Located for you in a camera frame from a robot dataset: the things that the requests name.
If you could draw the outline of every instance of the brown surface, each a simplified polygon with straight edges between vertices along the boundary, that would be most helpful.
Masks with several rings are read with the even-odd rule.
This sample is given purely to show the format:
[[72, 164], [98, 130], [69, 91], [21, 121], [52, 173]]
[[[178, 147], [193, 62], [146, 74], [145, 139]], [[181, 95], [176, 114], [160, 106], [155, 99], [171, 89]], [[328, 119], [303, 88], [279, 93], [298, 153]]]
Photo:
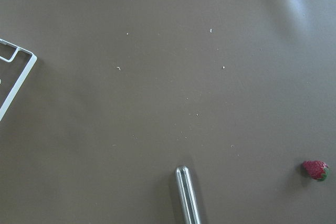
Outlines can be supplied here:
[[336, 167], [335, 0], [0, 3], [38, 57], [0, 123], [1, 223], [182, 223], [180, 164], [203, 223], [336, 222], [334, 173], [298, 167]]

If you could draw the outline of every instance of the metal rod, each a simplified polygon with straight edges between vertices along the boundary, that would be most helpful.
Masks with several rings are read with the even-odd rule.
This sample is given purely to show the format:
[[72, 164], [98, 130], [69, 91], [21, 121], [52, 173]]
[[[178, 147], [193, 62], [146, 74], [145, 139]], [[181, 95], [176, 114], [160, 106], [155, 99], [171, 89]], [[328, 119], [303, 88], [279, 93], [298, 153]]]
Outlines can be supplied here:
[[195, 191], [188, 167], [180, 166], [176, 169], [176, 181], [178, 192], [180, 193], [185, 224], [201, 224]]

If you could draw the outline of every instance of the brown table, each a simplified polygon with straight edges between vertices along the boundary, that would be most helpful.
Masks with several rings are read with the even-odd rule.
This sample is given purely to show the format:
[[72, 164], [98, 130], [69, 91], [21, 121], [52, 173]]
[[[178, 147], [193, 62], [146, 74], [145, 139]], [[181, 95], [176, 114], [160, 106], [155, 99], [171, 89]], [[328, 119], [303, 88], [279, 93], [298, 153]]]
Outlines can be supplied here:
[[38, 61], [0, 123], [1, 223], [336, 223], [335, 0], [0, 0]]

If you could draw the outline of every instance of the red strawberry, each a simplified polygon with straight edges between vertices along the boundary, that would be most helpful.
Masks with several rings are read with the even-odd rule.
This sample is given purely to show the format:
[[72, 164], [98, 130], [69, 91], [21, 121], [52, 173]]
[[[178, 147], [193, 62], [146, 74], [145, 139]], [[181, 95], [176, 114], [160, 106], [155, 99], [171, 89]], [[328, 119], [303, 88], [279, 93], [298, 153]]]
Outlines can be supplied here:
[[325, 162], [318, 160], [304, 161], [302, 165], [313, 179], [324, 181], [327, 178], [329, 167]]

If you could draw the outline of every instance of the white wire rack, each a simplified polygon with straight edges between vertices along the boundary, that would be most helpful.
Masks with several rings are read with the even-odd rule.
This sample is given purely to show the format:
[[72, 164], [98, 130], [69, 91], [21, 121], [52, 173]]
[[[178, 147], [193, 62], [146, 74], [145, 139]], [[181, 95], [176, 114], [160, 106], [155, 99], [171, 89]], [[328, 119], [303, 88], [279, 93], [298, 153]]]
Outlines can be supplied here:
[[24, 67], [23, 71], [20, 73], [18, 79], [15, 81], [15, 83], [14, 83], [12, 89], [10, 90], [10, 92], [8, 93], [4, 103], [1, 105], [1, 108], [0, 108], [0, 121], [1, 121], [5, 112], [7, 111], [8, 107], [10, 106], [12, 100], [14, 99], [17, 91], [20, 89], [22, 83], [25, 81], [27, 75], [29, 74], [30, 70], [32, 69], [33, 65], [35, 64], [35, 62], [37, 60], [37, 57], [32, 52], [30, 52], [30, 51], [28, 51], [28, 50], [26, 50], [22, 47], [19, 47], [15, 44], [12, 44], [10, 42], [7, 42], [3, 39], [0, 39], [0, 43], [3, 44], [3, 45], [13, 47], [15, 49], [14, 53], [12, 54], [12, 56], [9, 59], [6, 59], [6, 58], [0, 56], [0, 60], [6, 62], [8, 64], [12, 63], [12, 61], [15, 59], [15, 57], [16, 57], [16, 55], [19, 51], [25, 52], [26, 54], [30, 55], [30, 59], [28, 60], [26, 66]]

